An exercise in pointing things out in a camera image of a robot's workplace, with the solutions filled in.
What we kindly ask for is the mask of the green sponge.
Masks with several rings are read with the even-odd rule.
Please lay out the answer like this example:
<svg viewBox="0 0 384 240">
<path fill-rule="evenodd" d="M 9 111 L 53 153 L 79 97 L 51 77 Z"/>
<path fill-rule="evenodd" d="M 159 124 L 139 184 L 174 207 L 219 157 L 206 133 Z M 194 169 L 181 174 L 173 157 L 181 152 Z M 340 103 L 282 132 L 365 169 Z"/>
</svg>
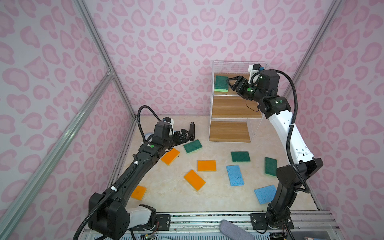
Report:
<svg viewBox="0 0 384 240">
<path fill-rule="evenodd" d="M 249 152 L 231 152 L 233 162 L 250 162 Z"/>
<path fill-rule="evenodd" d="M 228 77 L 216 75 L 214 91 L 220 93 L 227 93 L 229 91 L 229 85 L 227 83 L 227 80 Z"/>
<path fill-rule="evenodd" d="M 203 148 L 203 146 L 199 140 L 195 140 L 195 141 L 189 142 L 189 143 L 184 145 L 184 149 L 185 149 L 187 154 L 191 154 L 191 153 L 198 151 L 202 148 Z"/>
<path fill-rule="evenodd" d="M 265 170 L 264 170 L 265 175 L 276 177 L 277 168 L 278 168 L 278 161 L 276 159 L 265 157 Z"/>
</svg>

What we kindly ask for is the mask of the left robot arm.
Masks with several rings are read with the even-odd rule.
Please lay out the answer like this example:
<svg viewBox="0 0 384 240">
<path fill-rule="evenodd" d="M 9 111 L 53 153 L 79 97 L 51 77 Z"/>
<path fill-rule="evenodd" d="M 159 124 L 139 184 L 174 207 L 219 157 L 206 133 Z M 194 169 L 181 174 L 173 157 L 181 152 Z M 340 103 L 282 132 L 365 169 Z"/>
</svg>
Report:
<svg viewBox="0 0 384 240">
<path fill-rule="evenodd" d="M 140 227 L 147 231 L 156 230 L 156 209 L 148 205 L 126 209 L 129 198 L 144 178 L 165 153 L 195 139 L 195 124 L 190 123 L 189 130 L 175 131 L 171 118 L 160 119 L 155 115 L 157 123 L 154 132 L 146 137 L 141 125 L 141 112 L 149 106 L 143 105 L 137 113 L 137 124 L 143 139 L 138 152 L 133 155 L 133 162 L 123 174 L 102 194 L 95 193 L 89 199 L 89 213 L 74 234 L 78 240 L 85 226 L 102 234 L 101 239 L 111 238 L 119 240 L 126 231 L 132 232 Z"/>
</svg>

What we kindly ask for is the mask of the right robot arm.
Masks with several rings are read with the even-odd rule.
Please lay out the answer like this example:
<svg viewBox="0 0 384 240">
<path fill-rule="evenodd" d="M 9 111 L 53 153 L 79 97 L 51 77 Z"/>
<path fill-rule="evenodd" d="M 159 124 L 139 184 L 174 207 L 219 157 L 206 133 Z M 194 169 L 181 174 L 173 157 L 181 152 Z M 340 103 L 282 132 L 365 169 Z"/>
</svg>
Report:
<svg viewBox="0 0 384 240">
<path fill-rule="evenodd" d="M 278 95 L 281 76 L 291 85 L 293 107 L 285 97 Z M 296 126 L 298 98 L 295 84 L 280 70 L 262 69 L 252 70 L 248 79 L 243 76 L 229 78 L 227 84 L 243 99 L 258 103 L 259 111 L 273 125 L 285 147 L 289 163 L 276 170 L 279 184 L 273 200 L 268 204 L 265 223 L 271 229 L 287 226 L 298 193 L 311 193 L 307 180 L 324 165 L 323 160 L 316 158 L 309 150 Z"/>
</svg>

